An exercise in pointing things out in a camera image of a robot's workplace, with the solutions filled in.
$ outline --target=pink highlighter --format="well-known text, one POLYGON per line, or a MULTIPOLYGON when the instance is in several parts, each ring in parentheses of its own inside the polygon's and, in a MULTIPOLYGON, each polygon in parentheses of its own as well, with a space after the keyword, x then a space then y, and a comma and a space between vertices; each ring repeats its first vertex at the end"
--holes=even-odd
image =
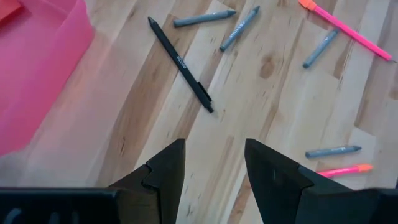
POLYGON ((387 61, 391 61, 392 56, 389 53, 378 47, 376 44, 367 40, 365 37, 357 33, 355 30, 349 28, 346 24, 339 21, 336 17, 332 16, 331 14, 323 10, 321 7, 317 6, 317 4, 314 1, 312 0, 298 0, 298 1, 303 7, 309 9, 310 11, 316 12, 319 16, 322 16, 322 18, 326 19, 336 27, 340 28, 342 31, 344 31, 352 38, 354 38, 356 41, 363 44, 368 49, 372 50, 375 54, 378 54, 380 57, 384 58, 387 61))
POLYGON ((372 165, 360 164, 360 165, 355 165, 352 167, 346 167, 346 168, 342 168, 342 169, 318 172, 318 174, 320 174, 324 177, 335 177, 335 176, 339 176, 339 175, 355 174, 355 173, 360 173, 360 172, 369 172, 370 170, 373 170, 372 165))

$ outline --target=crayon label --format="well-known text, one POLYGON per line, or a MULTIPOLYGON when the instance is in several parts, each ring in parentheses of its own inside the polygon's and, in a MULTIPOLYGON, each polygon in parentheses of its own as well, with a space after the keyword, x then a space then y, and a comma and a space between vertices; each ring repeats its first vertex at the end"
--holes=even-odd
POLYGON ((180 62, 180 65, 181 65, 183 68, 187 68, 187 66, 185 65, 185 63, 184 63, 184 61, 182 60, 182 58, 180 58, 180 56, 177 56, 177 60, 178 60, 178 62, 180 62))
POLYGON ((234 30, 234 32, 232 32, 232 34, 229 35, 229 38, 234 37, 234 36, 239 32, 239 30, 244 26, 244 24, 245 24, 245 22, 242 21, 242 22, 238 25, 238 27, 234 30))

